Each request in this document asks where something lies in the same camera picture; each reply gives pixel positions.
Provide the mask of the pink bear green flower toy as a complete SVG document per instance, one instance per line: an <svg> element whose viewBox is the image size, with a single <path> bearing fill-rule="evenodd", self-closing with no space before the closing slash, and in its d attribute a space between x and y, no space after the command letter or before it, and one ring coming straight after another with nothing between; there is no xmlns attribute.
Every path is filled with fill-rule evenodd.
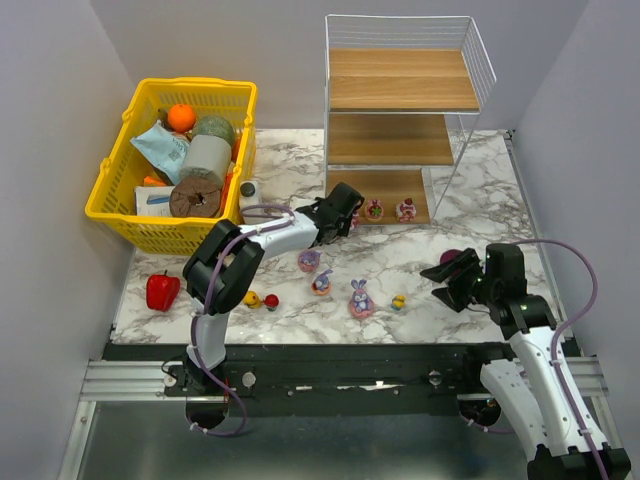
<svg viewBox="0 0 640 480"><path fill-rule="evenodd" d="M384 217L383 204L379 199L369 199L364 208L365 218L369 222L377 223Z"/></svg>

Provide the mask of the small yellow blue toy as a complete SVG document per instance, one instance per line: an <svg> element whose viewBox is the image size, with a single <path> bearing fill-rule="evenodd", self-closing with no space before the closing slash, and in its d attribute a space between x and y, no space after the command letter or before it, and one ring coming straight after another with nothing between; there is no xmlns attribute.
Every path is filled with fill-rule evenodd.
<svg viewBox="0 0 640 480"><path fill-rule="evenodd" d="M395 311L401 311L406 304L406 297L404 295L396 295L391 302L391 308Z"/></svg>

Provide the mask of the purple owl pink cup toy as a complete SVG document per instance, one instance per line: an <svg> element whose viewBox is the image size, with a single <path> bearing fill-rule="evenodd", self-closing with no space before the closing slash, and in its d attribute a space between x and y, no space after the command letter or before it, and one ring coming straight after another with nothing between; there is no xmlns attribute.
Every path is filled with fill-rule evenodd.
<svg viewBox="0 0 640 480"><path fill-rule="evenodd" d="M315 272L321 260L321 253L316 250L304 250L297 257L297 265L302 272Z"/></svg>

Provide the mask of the purple bunny cupcake toy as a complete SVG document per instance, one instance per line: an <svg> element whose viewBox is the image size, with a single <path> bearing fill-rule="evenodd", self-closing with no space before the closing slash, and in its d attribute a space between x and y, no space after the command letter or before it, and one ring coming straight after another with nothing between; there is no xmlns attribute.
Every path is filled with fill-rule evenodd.
<svg viewBox="0 0 640 480"><path fill-rule="evenodd" d="M311 285L314 294L326 295L331 291L331 281L329 279L329 275L332 273L332 269L327 269L314 279Z"/></svg>

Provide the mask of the pink strawberry cake toy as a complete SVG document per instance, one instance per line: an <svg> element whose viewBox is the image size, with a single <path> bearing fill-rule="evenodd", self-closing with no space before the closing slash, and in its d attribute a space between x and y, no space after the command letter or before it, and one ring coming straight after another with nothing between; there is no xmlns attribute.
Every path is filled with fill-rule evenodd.
<svg viewBox="0 0 640 480"><path fill-rule="evenodd" d="M396 205L396 220L400 223L412 223L417 214L417 208L411 197L405 198L401 203Z"/></svg>

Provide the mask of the purple bunny pink donut toy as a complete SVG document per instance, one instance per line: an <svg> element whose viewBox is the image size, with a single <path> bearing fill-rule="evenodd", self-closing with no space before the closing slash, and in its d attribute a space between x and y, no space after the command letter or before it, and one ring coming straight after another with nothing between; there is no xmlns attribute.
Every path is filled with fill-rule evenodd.
<svg viewBox="0 0 640 480"><path fill-rule="evenodd" d="M365 279L353 279L351 281L351 286L354 291L349 300L348 309L350 314L356 319L367 318L371 316L375 310L375 303L366 292L366 283L367 281Z"/></svg>

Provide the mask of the red hair mermaid toy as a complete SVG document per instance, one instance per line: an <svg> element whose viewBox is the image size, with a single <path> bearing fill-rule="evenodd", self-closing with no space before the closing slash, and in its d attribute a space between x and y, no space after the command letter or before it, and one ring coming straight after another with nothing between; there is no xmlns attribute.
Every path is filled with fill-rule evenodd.
<svg viewBox="0 0 640 480"><path fill-rule="evenodd" d="M274 312L277 310L280 301L279 298L275 294L268 294L264 297L263 303L268 311Z"/></svg>

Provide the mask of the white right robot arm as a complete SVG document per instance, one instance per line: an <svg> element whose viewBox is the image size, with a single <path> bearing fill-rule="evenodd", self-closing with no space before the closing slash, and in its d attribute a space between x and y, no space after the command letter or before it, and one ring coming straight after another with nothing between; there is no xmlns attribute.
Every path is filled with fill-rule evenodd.
<svg viewBox="0 0 640 480"><path fill-rule="evenodd" d="M624 479L626 451L611 446L580 395L560 345L566 329L547 301L527 290L518 243L468 248L421 276L455 312L487 307L514 356L485 360L479 380L506 415L527 457L530 479Z"/></svg>

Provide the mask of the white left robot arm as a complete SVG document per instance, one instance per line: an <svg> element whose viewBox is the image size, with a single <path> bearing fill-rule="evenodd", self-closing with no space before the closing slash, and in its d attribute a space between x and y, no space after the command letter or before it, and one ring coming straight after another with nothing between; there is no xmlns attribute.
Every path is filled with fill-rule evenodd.
<svg viewBox="0 0 640 480"><path fill-rule="evenodd" d="M261 263L346 237L363 203L359 192L340 182L326 198L296 209L275 204L243 207L243 214L261 220L258 224L215 224L183 269L194 305L184 370L196 389L229 389L214 371L226 359L229 315L248 293Z"/></svg>

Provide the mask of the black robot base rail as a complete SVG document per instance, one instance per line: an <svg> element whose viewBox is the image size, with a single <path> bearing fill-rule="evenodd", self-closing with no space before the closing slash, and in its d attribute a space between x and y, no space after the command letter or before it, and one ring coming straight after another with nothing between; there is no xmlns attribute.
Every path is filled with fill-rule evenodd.
<svg viewBox="0 0 640 480"><path fill-rule="evenodd" d="M230 345L214 374L229 388L196 389L182 345L115 345L103 361L160 361L168 392L221 396L185 401L189 421L225 417L351 417L427 414L493 422L502 412L479 380L485 360L512 358L502 343L445 345Z"/></svg>

